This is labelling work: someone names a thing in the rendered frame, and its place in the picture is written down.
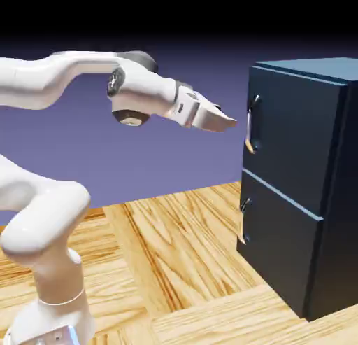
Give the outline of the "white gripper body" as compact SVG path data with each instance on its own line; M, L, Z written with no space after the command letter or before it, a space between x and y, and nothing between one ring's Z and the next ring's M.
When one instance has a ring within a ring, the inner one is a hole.
M192 126L209 132L223 132L226 128L226 116L212 102L197 95L199 108L195 113Z

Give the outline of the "large dark blue cabinet door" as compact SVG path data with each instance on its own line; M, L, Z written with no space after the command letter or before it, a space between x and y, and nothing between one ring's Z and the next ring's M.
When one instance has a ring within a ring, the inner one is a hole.
M322 215L331 152L348 82L251 66L248 103L255 154L243 153L243 167L316 216Z

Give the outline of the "dark blue cabinet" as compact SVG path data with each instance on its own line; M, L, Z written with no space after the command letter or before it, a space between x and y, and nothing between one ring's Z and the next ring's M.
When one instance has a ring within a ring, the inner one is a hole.
M300 317L358 304L358 59L249 70L237 251Z

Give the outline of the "small dark blue cabinet door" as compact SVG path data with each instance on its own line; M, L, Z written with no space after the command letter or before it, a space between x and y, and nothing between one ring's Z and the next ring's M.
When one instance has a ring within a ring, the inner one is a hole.
M315 238L323 217L302 207L247 169L241 178L245 233L237 251L300 316L305 316Z

